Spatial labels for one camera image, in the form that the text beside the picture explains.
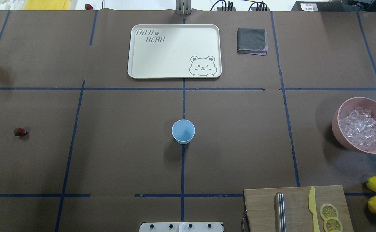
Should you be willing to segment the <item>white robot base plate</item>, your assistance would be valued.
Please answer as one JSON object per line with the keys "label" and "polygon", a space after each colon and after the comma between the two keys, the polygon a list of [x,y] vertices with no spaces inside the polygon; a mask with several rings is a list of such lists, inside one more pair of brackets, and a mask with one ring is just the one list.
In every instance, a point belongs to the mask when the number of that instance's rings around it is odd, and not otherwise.
{"label": "white robot base plate", "polygon": [[142,223],[140,232],[224,232],[223,223],[211,222],[151,222]]}

